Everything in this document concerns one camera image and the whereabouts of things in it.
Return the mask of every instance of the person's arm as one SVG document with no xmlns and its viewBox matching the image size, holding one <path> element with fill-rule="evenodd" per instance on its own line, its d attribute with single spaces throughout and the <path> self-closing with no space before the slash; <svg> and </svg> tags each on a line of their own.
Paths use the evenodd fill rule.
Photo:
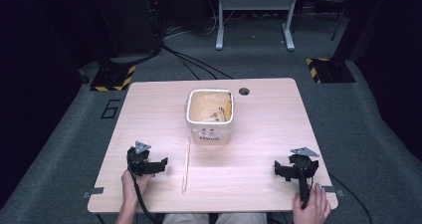
<svg viewBox="0 0 422 224">
<path fill-rule="evenodd" d="M 149 179 L 151 179 L 153 176 L 153 174 L 136 176 L 136 182 L 137 185 L 139 185 L 139 191 L 141 195 L 143 195 L 143 192 L 148 185 Z M 123 188 L 123 202 L 121 203 L 120 212 L 118 213 L 118 217 L 115 223 L 131 224 L 133 223 L 133 216 L 137 205 L 137 196 L 129 171 L 126 170 L 121 176 L 121 184 Z"/>
<path fill-rule="evenodd" d="M 322 224 L 331 212 L 325 189 L 321 188 L 319 183 L 310 191 L 308 206 L 305 209 L 301 206 L 301 196 L 296 194 L 293 206 L 295 224 Z"/>
</svg>

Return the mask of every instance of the black cable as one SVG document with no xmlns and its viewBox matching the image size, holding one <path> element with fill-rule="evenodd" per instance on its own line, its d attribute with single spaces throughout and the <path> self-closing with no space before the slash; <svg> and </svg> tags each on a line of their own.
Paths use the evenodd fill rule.
<svg viewBox="0 0 422 224">
<path fill-rule="evenodd" d="M 368 211 L 368 209 L 366 208 L 366 206 L 363 204 L 362 201 L 360 201 L 360 199 L 356 196 L 356 194 L 354 194 L 346 185 L 344 185 L 344 183 L 342 183 L 340 180 L 338 180 L 338 178 L 334 177 L 331 173 L 328 173 L 328 175 L 330 177 L 332 177 L 332 179 L 334 179 L 338 184 L 340 184 L 342 187 L 344 187 L 344 189 L 346 189 L 355 199 L 356 201 L 360 204 L 360 206 L 363 208 L 363 210 L 366 213 L 366 216 L 368 217 L 368 221 L 369 223 L 372 223 L 372 217 L 370 216 L 370 213 Z"/>
<path fill-rule="evenodd" d="M 233 18 L 233 21 L 227 21 L 224 25 L 225 28 L 232 28 L 232 27 L 236 27 L 238 23 L 238 19 L 237 18 Z"/>
<path fill-rule="evenodd" d="M 133 61 L 130 61 L 130 62 L 125 62 L 125 63 L 117 63 L 117 62 L 113 62 L 113 61 L 111 61 L 110 63 L 112 65 L 115 65 L 115 66 L 118 66 L 118 67 L 131 67 L 131 66 L 139 65 L 141 63 L 144 63 L 144 62 L 154 58 L 158 53 L 159 53 L 159 49 L 156 49 L 156 50 L 152 51 L 151 53 L 149 53 L 147 55 L 147 57 L 144 57 L 144 58 L 140 58 L 140 59 L 133 60 Z"/>
<path fill-rule="evenodd" d="M 187 70 L 189 70 L 189 72 L 190 73 L 192 73 L 192 75 L 193 76 L 195 76 L 196 77 L 196 79 L 199 81 L 199 80 L 201 80 L 194 72 L 193 72 L 193 70 L 187 65 L 187 63 L 183 60 L 183 59 L 181 59 L 180 57 L 178 57 L 178 56 L 176 56 L 176 58 L 179 60 L 179 62 L 181 63 L 181 64 L 183 64 L 185 67 L 186 67 L 186 69 Z"/>
<path fill-rule="evenodd" d="M 106 224 L 106 223 L 104 222 L 104 220 L 103 220 L 102 216 L 100 216 L 100 214 L 98 214 L 98 213 L 97 213 L 97 217 L 99 218 L 99 220 L 100 220 L 100 222 L 101 222 L 102 224 Z"/>
<path fill-rule="evenodd" d="M 300 174 L 302 180 L 304 180 L 305 183 L 307 184 L 306 188 L 308 188 L 308 180 L 305 178 L 304 173 L 302 172 L 302 168 L 297 163 L 296 163 L 296 165 L 299 168 L 299 174 Z M 308 193 L 306 193 L 307 199 L 303 200 L 303 203 L 302 203 L 302 206 L 301 206 L 302 209 L 305 209 L 308 206 L 308 201 L 310 200 L 310 192 L 311 192 L 312 189 L 313 189 L 312 186 L 308 189 Z"/>
<path fill-rule="evenodd" d="M 140 207 L 142 208 L 143 214 L 154 224 L 161 224 L 161 222 L 157 221 L 155 217 L 152 216 L 152 214 L 146 209 L 145 203 L 143 203 L 142 196 L 140 195 L 139 185 L 137 185 L 136 182 L 136 172 L 133 172 L 130 168 L 130 165 L 127 166 L 127 169 L 130 172 L 130 176 L 133 180 L 134 190 L 136 191 L 137 201 L 140 204 Z"/>
<path fill-rule="evenodd" d="M 285 213 L 284 213 L 284 212 L 282 212 L 282 216 L 285 218 L 286 224 L 289 224 L 289 222 L 288 222 L 288 218 L 286 218 L 286 215 L 285 215 Z"/>
<path fill-rule="evenodd" d="M 231 76 L 229 76 L 229 75 L 227 75 L 226 73 L 224 73 L 224 72 L 222 72 L 222 71 L 220 71 L 220 70 L 218 70 L 218 69 L 216 69 L 216 68 L 214 68 L 214 67 L 211 67 L 211 66 L 209 66 L 209 65 L 207 65 L 207 64 L 205 64 L 204 62 L 202 62 L 202 61 L 199 61 L 198 59 L 195 59 L 195 58 L 193 58 L 193 57 L 190 57 L 190 56 L 188 56 L 188 55 L 186 55 L 186 54 L 183 54 L 183 53 L 179 53 L 179 52 L 176 52 L 176 51 L 174 51 L 174 50 L 171 50 L 170 48 L 168 48 L 167 46 L 165 46 L 164 44 L 162 44 L 162 46 L 161 46 L 164 50 L 166 50 L 166 51 L 168 51 L 169 53 L 171 53 L 171 54 L 173 54 L 174 56 L 176 56 L 176 57 L 180 57 L 181 59 L 183 59 L 184 61 L 187 61 L 187 62 L 189 62 L 189 63 L 191 63 L 192 65 L 194 65 L 194 66 L 197 66 L 198 68 L 201 68 L 201 69 L 203 69 L 203 70 L 205 70 L 205 71 L 207 71 L 209 74 L 211 74 L 211 76 L 213 76 L 214 77 L 214 79 L 216 79 L 217 80 L 217 78 L 209 71 L 209 70 L 207 70 L 207 69 L 205 69 L 205 68 L 203 68 L 203 67 L 201 67 L 199 64 L 201 64 L 202 66 L 205 66 L 205 67 L 207 67 L 207 68 L 209 68 L 209 69 L 212 69 L 212 70 L 214 70 L 215 72 L 218 72 L 218 73 L 220 73 L 221 75 L 223 75 L 223 76 L 226 76 L 227 78 L 229 78 L 229 79 L 234 79 L 233 77 L 231 77 Z"/>
<path fill-rule="evenodd" d="M 173 50 L 171 50 L 171 49 L 169 49 L 168 47 L 165 47 L 165 46 L 163 46 L 163 48 L 164 48 L 164 50 L 166 50 L 166 51 L 168 51 L 169 53 L 171 53 L 171 54 L 173 54 L 176 58 L 177 58 L 177 60 L 179 60 L 179 62 L 180 63 L 182 63 L 185 67 L 186 67 L 186 69 L 187 70 L 189 70 L 189 72 L 193 75 L 193 76 L 195 76 L 196 77 L 196 79 L 197 80 L 201 80 L 194 72 L 193 72 L 193 70 L 189 67 L 189 65 L 187 65 L 187 63 L 186 62 L 189 62 L 188 60 L 186 60 L 186 59 L 184 59 L 183 57 L 181 57 L 181 56 L 179 56 L 179 55 L 177 55 L 176 54 L 176 52 L 174 52 Z M 213 76 L 215 79 L 217 79 L 209 70 L 207 70 L 207 69 L 205 69 L 205 68 L 203 68 L 203 67 L 200 67 L 200 66 L 198 66 L 197 64 L 193 64 L 193 65 L 195 65 L 195 66 L 197 66 L 197 67 L 199 67 L 199 68 L 201 68 L 202 70 L 204 70 L 204 71 L 206 71 L 206 72 L 208 72 L 211 76 Z"/>
<path fill-rule="evenodd" d="M 179 53 L 179 52 L 176 52 L 176 51 L 173 51 L 173 50 L 171 50 L 170 48 L 168 48 L 167 46 L 165 46 L 164 44 L 162 44 L 162 46 L 161 46 L 164 50 L 166 50 L 167 52 L 169 52 L 169 53 L 171 53 L 171 54 L 173 54 L 174 56 L 176 56 L 177 57 L 177 59 L 183 64 L 183 65 L 185 65 L 186 66 L 186 68 L 198 79 L 198 80 L 200 80 L 199 78 L 198 78 L 198 76 L 196 76 L 194 73 L 193 73 L 193 71 L 189 68 L 189 66 L 186 64 L 186 62 L 187 63 L 190 63 L 190 64 L 192 64 L 193 66 L 196 66 L 196 67 L 198 67 L 198 68 L 200 68 L 200 69 L 202 69 L 202 70 L 204 70 L 204 71 L 206 71 L 208 74 L 210 74 L 215 80 L 217 80 L 217 77 L 210 71 L 210 70 L 208 70 L 207 68 L 209 68 L 209 69 L 212 69 L 212 70 L 214 70 L 214 71 L 216 71 L 216 72 L 218 72 L 218 73 L 220 73 L 220 74 L 222 74 L 222 75 L 224 75 L 224 76 L 226 76 L 226 77 L 228 77 L 228 78 L 230 78 L 230 79 L 233 79 L 231 76 L 229 76 L 229 75 L 227 75 L 227 74 L 225 74 L 225 73 L 223 73 L 223 72 L 221 72 L 220 70 L 218 70 L 218 69 L 215 69 L 215 68 L 213 68 L 213 67 L 211 67 L 211 66 L 209 66 L 209 65 L 207 65 L 207 64 L 205 64 L 204 62 L 201 62 L 201 61 L 199 61 L 199 60 L 197 60 L 197 59 L 195 59 L 195 58 L 192 58 L 192 57 L 190 57 L 190 56 L 188 56 L 188 55 L 186 55 L 186 54 L 182 54 L 182 53 Z"/>
<path fill-rule="evenodd" d="M 314 186 L 314 177 L 311 178 L 311 188 L 310 188 L 310 191 L 313 189 L 313 186 Z"/>
</svg>

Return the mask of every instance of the gray carpet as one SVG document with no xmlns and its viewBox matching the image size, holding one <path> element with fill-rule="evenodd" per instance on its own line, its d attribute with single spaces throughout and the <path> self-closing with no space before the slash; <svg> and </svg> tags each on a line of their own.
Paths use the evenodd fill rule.
<svg viewBox="0 0 422 224">
<path fill-rule="evenodd" d="M 199 59 L 235 79 L 293 78 L 299 86 L 328 172 L 348 186 L 367 207 L 373 223 L 422 223 L 422 163 L 407 151 L 380 118 L 371 91 L 353 62 L 356 83 L 315 84 L 306 58 L 329 58 L 334 22 L 302 17 L 288 52 L 281 20 L 238 22 L 226 29 L 223 51 L 215 50 L 216 30 L 208 36 L 184 33 L 165 39 L 180 53 Z M 127 61 L 133 58 L 121 58 Z M 202 70 L 203 80 L 213 79 Z M 83 67 L 92 79 L 96 63 Z M 138 65 L 133 82 L 185 81 L 195 77 L 166 51 Z M 116 118 L 101 118 L 109 100 L 118 112 L 126 91 L 90 92 L 82 85 L 45 147 L 0 211 L 0 223 L 100 223 L 87 210 L 85 191 L 94 186 Z M 326 223 L 369 223 L 356 199 L 345 192 Z M 285 213 L 292 223 L 291 213 Z M 280 213 L 275 217 L 285 223 Z M 105 223 L 116 215 L 103 214 Z M 139 215 L 140 223 L 149 223 Z"/>
</svg>

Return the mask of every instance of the hazard tape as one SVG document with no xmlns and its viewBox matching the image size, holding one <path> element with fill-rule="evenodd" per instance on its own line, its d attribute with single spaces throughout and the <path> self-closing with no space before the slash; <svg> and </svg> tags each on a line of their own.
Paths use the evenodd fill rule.
<svg viewBox="0 0 422 224">
<path fill-rule="evenodd" d="M 115 91 L 124 91 L 127 89 L 127 87 L 130 84 L 131 78 L 134 74 L 135 66 L 131 67 L 129 71 L 127 72 L 126 79 L 124 80 L 122 86 L 118 87 L 91 87 L 90 91 L 97 91 L 97 92 L 115 92 Z"/>
<path fill-rule="evenodd" d="M 311 76 L 313 77 L 314 82 L 315 83 L 320 83 L 320 79 L 319 79 L 319 77 L 317 75 L 317 70 L 316 70 L 316 68 L 313 65 L 313 61 L 329 61 L 329 59 L 327 59 L 327 58 L 319 58 L 319 59 L 310 59 L 310 58 L 308 58 L 307 59 L 308 68 L 310 68 Z"/>
</svg>

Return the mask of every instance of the wooden table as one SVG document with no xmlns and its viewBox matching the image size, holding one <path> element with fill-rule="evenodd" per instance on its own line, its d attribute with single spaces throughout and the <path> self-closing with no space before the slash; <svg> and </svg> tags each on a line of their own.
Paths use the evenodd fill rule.
<svg viewBox="0 0 422 224">
<path fill-rule="evenodd" d="M 234 94 L 235 117 L 228 144 L 199 145 L 191 141 L 189 145 L 185 105 L 189 93 L 201 88 L 227 89 Z M 240 95 L 242 88 L 250 93 Z M 150 161 L 168 157 L 165 172 L 151 179 L 144 194 L 152 213 L 292 210 L 293 197 L 299 192 L 298 180 L 288 182 L 276 175 L 274 161 L 291 166 L 290 150 L 304 146 L 320 154 L 292 79 L 133 83 L 95 185 L 103 187 L 104 193 L 91 196 L 91 212 L 119 211 L 126 153 L 137 140 L 152 146 Z M 331 186 L 322 155 L 312 160 L 319 161 L 315 182 Z M 186 191 L 182 193 L 184 178 Z M 331 208 L 338 205 L 333 193 L 327 198 Z"/>
</svg>

